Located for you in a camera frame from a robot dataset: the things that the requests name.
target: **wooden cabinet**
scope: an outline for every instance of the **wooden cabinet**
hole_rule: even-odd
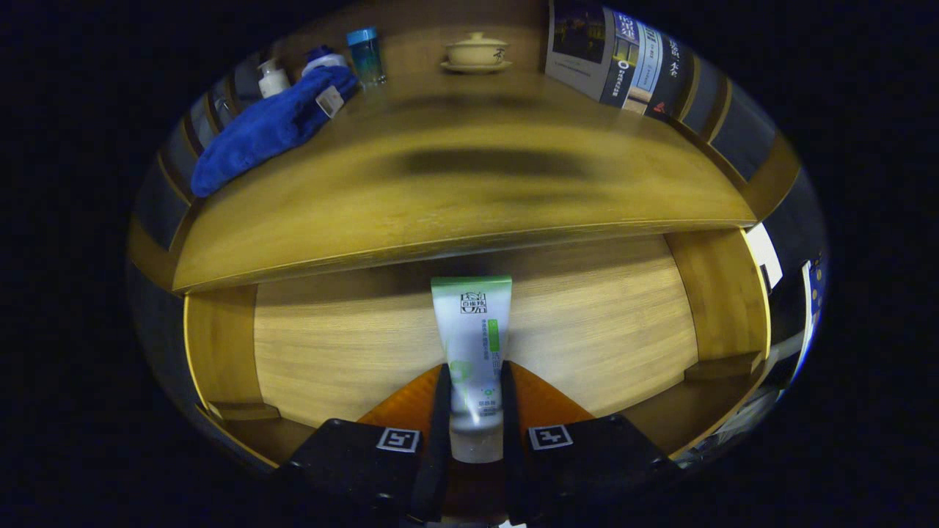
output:
[[[697,57],[669,122],[546,78],[544,4],[517,3],[493,26],[516,65],[486,76],[428,58],[460,36],[435,25],[451,11],[426,23],[389,12],[386,85],[188,209],[169,247],[131,236],[135,262],[184,298],[199,410],[242,456],[276,467],[329,418],[388,415],[386,398],[415,381],[409,401],[426,401],[444,362],[433,276],[511,274],[506,359],[526,386],[548,387],[564,416],[621,413],[673,457],[765,377],[767,293],[743,229],[788,192],[791,146],[771,127],[750,138],[756,150],[734,143],[751,101]],[[342,31],[391,8],[363,9],[275,49],[296,70],[312,35],[341,47]],[[226,119],[211,102],[217,133]]]

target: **white tube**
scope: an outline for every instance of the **white tube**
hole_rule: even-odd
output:
[[[440,342],[453,381],[450,446],[461,462],[502,459],[500,373],[508,343],[512,277],[434,277]]]

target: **wood grain surface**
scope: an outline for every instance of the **wood grain surface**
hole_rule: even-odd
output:
[[[444,363],[430,278],[511,274],[507,359],[588,412],[617,412],[698,359],[685,288],[662,237],[560,244],[258,286],[265,403],[317,427],[356,420]]]
[[[670,233],[702,361],[757,351],[769,357],[769,299],[743,229]]]
[[[207,409],[212,402],[262,401],[254,367],[256,291],[256,286],[244,286],[186,296],[186,356]]]
[[[766,377],[762,362],[749,376],[686,380],[621,412],[659,449],[676,458],[733,416]]]
[[[357,95],[311,141],[211,196],[174,285],[754,221],[666,123],[540,74],[435,73]]]

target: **blue towel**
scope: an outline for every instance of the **blue towel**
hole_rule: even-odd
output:
[[[348,101],[358,82],[349,68],[317,68],[289,89],[249,106],[199,158],[192,192],[206,197],[248,169],[302,145],[330,119],[316,104],[316,96],[333,85]]]

